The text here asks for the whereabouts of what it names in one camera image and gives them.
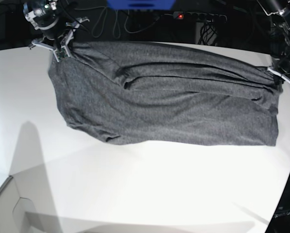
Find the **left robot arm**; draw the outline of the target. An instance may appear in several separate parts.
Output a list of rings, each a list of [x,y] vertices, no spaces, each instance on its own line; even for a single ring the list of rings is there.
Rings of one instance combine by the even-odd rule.
[[[284,37],[282,55],[272,56],[273,65],[267,70],[290,85],[290,0],[259,0],[258,4]]]

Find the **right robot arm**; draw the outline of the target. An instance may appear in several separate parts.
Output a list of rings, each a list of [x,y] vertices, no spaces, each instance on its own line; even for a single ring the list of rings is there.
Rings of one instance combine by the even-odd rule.
[[[72,7],[74,3],[63,7],[58,0],[29,0],[24,3],[25,19],[42,33],[42,37],[31,41],[29,48],[47,49],[53,53],[57,62],[71,57],[69,43],[74,39],[74,32],[89,21],[87,17],[63,17]]]

